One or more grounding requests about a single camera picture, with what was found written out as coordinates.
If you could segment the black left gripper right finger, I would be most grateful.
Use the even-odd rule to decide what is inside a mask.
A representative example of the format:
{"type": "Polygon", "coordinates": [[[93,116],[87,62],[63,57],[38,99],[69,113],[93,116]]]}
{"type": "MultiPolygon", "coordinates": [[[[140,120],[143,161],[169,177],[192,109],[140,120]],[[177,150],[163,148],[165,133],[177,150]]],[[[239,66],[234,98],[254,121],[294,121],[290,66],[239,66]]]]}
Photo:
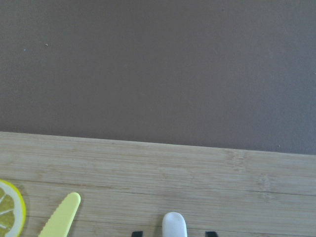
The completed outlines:
{"type": "Polygon", "coordinates": [[[207,231],[205,232],[205,237],[218,237],[215,231],[207,231]]]}

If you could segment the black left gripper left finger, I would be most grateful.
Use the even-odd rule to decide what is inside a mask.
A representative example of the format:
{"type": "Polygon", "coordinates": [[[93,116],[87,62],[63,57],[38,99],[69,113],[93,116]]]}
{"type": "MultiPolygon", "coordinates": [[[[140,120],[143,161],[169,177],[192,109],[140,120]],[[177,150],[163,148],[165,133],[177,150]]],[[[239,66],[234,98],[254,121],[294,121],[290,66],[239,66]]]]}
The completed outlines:
{"type": "Polygon", "coordinates": [[[143,231],[134,231],[132,232],[131,237],[143,237],[143,231]]]}

